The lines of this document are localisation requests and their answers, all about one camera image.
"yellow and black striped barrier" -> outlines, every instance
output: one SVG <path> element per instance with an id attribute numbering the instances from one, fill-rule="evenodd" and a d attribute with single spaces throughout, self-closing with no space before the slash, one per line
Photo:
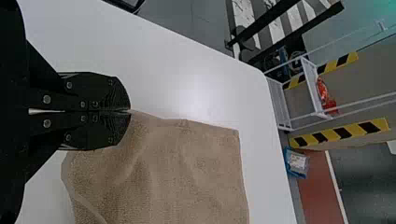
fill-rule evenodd
<path id="1" fill-rule="evenodd" d="M 332 128 L 317 133 L 304 134 L 290 140 L 291 147 L 310 147 L 325 142 L 337 142 L 342 139 L 355 138 L 370 133 L 383 133 L 390 131 L 387 120 L 372 119 L 360 123 L 348 124 L 343 127 Z"/>
<path id="2" fill-rule="evenodd" d="M 357 52 L 348 53 L 347 55 L 344 55 L 343 57 L 341 57 L 337 60 L 331 61 L 329 63 L 325 63 L 322 66 L 318 67 L 318 74 L 321 76 L 326 73 L 330 73 L 334 70 L 337 70 L 341 67 L 346 66 L 347 64 L 354 63 L 358 59 L 359 59 L 359 56 L 358 56 Z M 304 74 L 302 74 L 298 77 L 292 77 L 289 82 L 283 84 L 283 90 L 293 89 L 294 87 L 300 85 L 303 82 L 305 82 Z"/>

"screw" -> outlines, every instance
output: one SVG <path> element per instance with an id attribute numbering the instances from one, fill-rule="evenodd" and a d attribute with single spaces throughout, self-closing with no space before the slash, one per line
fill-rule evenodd
<path id="1" fill-rule="evenodd" d="M 96 115 L 93 115 L 92 121 L 93 123 L 96 123 L 98 121 L 98 117 Z"/>
<path id="2" fill-rule="evenodd" d="M 64 138 L 64 140 L 66 140 L 66 142 L 70 142 L 70 140 L 72 140 L 72 135 L 70 133 L 68 133 L 66 135 L 66 137 Z"/>
<path id="3" fill-rule="evenodd" d="M 93 102 L 92 102 L 92 106 L 93 106 L 93 107 L 98 107 L 99 104 L 98 104 L 96 101 L 93 101 Z"/>
<path id="4" fill-rule="evenodd" d="M 66 82 L 66 88 L 71 90 L 73 88 L 73 83 L 71 82 Z"/>
<path id="5" fill-rule="evenodd" d="M 49 128 L 51 124 L 52 123 L 49 119 L 44 119 L 44 122 L 43 122 L 44 128 Z"/>
<path id="6" fill-rule="evenodd" d="M 43 97 L 43 103 L 44 104 L 46 104 L 46 105 L 49 105 L 50 104 L 50 96 L 48 96 L 48 95 L 45 95 L 44 97 Z"/>

